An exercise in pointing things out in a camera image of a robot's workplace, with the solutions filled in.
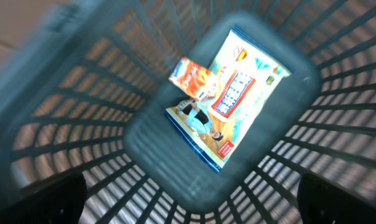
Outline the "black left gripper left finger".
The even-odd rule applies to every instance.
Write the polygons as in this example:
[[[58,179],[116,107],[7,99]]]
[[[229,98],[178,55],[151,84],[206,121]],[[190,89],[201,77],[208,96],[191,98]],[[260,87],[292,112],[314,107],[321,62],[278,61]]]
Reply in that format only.
[[[0,210],[0,223],[78,223],[88,190],[83,174],[72,174]]]

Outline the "small orange snack pack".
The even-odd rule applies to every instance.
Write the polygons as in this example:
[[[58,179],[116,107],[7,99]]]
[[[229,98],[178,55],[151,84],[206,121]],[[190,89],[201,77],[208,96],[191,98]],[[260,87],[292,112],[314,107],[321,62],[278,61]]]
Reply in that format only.
[[[219,90],[217,76],[187,57],[180,59],[168,79],[196,101],[215,98]]]

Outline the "yellow blue snack bag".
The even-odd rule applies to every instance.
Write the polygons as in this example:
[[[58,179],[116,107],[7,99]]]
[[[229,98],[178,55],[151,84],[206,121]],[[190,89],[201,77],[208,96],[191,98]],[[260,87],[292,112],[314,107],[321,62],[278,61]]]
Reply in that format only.
[[[188,96],[167,108],[165,116],[198,157],[219,173],[291,70],[237,26],[207,69],[219,80],[216,97],[196,101]]]

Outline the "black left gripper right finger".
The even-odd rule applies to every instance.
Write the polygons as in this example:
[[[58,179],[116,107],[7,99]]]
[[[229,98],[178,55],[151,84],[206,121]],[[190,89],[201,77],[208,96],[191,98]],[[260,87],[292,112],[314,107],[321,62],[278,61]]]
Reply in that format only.
[[[376,223],[376,208],[316,175],[302,175],[297,193],[304,224]]]

